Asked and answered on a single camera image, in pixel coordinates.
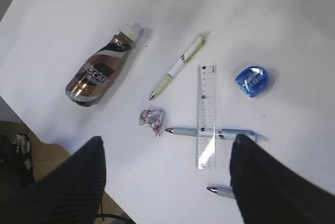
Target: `ruler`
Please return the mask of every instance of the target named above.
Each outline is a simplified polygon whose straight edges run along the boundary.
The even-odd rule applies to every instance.
[[[216,65],[201,64],[198,71],[196,167],[212,170],[216,168]]]

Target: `blue pencil sharpener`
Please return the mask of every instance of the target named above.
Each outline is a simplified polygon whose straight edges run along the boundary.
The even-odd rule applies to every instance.
[[[249,97],[256,97],[267,87],[269,76],[263,67],[251,66],[242,71],[235,82]]]

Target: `blue pen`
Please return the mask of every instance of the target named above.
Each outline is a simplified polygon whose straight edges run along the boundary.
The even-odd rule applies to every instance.
[[[195,128],[173,127],[173,128],[166,128],[165,131],[176,135],[185,135],[192,137],[197,136],[197,130]],[[260,137],[260,135],[257,135],[255,132],[251,130],[225,129],[225,128],[218,130],[218,136],[221,139],[235,140],[238,134],[244,134],[255,142],[257,142],[258,137]]]

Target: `white table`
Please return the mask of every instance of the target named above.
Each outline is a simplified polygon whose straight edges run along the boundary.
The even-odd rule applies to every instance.
[[[125,23],[144,35],[100,104],[82,108],[64,88]],[[207,46],[153,102],[148,96],[205,29]],[[218,170],[195,169],[194,138],[138,126],[149,106],[169,126],[196,124],[197,66],[218,66],[218,126],[250,128],[261,146],[335,194],[335,0],[14,0],[0,23],[0,95],[47,143],[76,151],[101,135],[106,190],[138,224],[242,223],[236,203],[206,190],[229,183],[231,143]],[[254,99],[234,83],[259,64],[274,82]]]

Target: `cable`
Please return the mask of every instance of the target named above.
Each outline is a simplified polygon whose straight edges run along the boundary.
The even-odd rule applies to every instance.
[[[103,199],[101,199],[101,201],[100,201],[100,213],[104,214],[104,212],[103,212]]]
[[[118,216],[118,215],[110,215],[110,214],[98,214],[95,216],[95,218],[113,218],[117,220],[124,221],[126,224],[135,224],[132,220],[126,219],[124,217]]]

